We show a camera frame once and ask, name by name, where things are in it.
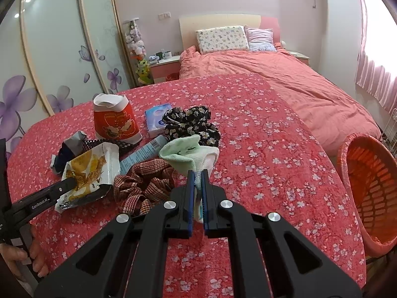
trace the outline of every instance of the human hand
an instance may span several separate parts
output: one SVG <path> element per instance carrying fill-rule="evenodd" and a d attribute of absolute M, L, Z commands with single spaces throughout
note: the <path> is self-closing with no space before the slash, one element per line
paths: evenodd
<path fill-rule="evenodd" d="M 48 266 L 45 261 L 45 255 L 40 247 L 40 243 L 36 240 L 37 230 L 35 227 L 31 227 L 31 232 L 33 236 L 32 244 L 29 248 L 30 258 L 33 260 L 32 267 L 33 271 L 38 272 L 38 276 L 44 277 L 48 274 Z M 21 281 L 24 281 L 21 272 L 19 271 L 16 261 L 25 260 L 28 255 L 27 253 L 15 246 L 10 246 L 8 244 L 0 244 L 0 254 L 3 256 L 5 263 L 7 263 L 11 272 Z"/>

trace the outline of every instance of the pink bedspread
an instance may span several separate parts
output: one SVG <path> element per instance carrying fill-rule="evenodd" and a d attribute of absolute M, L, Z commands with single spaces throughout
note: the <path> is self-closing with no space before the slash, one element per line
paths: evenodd
<path fill-rule="evenodd" d="M 249 72 L 262 75 L 305 122 L 329 157 L 337 155 L 351 133 L 380 138 L 378 126 L 362 105 L 284 49 L 277 50 L 201 55 L 193 46 L 181 55 L 180 79 Z"/>
<path fill-rule="evenodd" d="M 250 212 L 279 212 L 361 287 L 365 284 L 364 246 L 354 202 L 317 140 L 265 79 L 257 74 L 191 78 L 123 94 L 134 106 L 143 135 L 140 146 L 150 141 L 147 109 L 164 103 L 182 108 L 208 105 L 211 122 L 222 133 L 211 183 Z M 78 130 L 95 138 L 92 102 L 42 120 L 26 132 L 8 161 L 13 201 L 60 179 L 49 167 L 51 155 Z M 50 270 L 117 214 L 109 194 L 62 214 L 50 208 L 35 218 L 32 223 Z M 164 298 L 233 298 L 227 238 L 209 239 L 202 224 L 196 223 L 192 238 L 172 239 L 168 245 Z"/>

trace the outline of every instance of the white sock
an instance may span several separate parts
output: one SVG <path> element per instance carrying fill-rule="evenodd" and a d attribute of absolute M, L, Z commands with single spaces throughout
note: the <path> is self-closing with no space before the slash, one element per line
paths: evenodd
<path fill-rule="evenodd" d="M 219 149 L 199 145 L 200 136 L 178 138 L 167 143 L 159 153 L 159 157 L 167 161 L 178 173 L 187 177 L 189 170 L 195 173 L 195 220 L 202 222 L 202 187 L 201 172 L 208 170 L 211 176 L 218 160 Z"/>

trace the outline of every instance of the sliding wardrobe door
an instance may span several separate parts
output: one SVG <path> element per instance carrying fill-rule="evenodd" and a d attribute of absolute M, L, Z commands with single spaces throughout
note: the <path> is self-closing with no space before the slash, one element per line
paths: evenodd
<path fill-rule="evenodd" d="M 94 50 L 98 50 L 99 72 L 110 93 L 134 87 L 124 56 L 112 0 L 79 0 L 86 31 Z"/>
<path fill-rule="evenodd" d="M 34 123 L 48 117 L 25 61 L 19 16 L 15 0 L 0 24 L 0 139 L 7 157 Z"/>
<path fill-rule="evenodd" d="M 78 0 L 23 0 L 22 8 L 29 62 L 54 113 L 102 93 L 93 65 L 102 54 L 90 55 Z"/>

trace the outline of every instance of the food wrapper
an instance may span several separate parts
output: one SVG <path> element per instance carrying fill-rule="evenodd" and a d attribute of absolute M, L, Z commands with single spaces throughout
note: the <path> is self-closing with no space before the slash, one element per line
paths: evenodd
<path fill-rule="evenodd" d="M 119 174 L 118 145 L 104 142 L 84 152 L 66 164 L 62 180 L 74 177 L 77 180 L 77 186 L 58 199 L 55 210 L 62 213 L 67 208 L 73 207 L 72 205 L 68 207 L 67 204 L 93 193 L 102 184 L 112 185 L 114 177 Z"/>

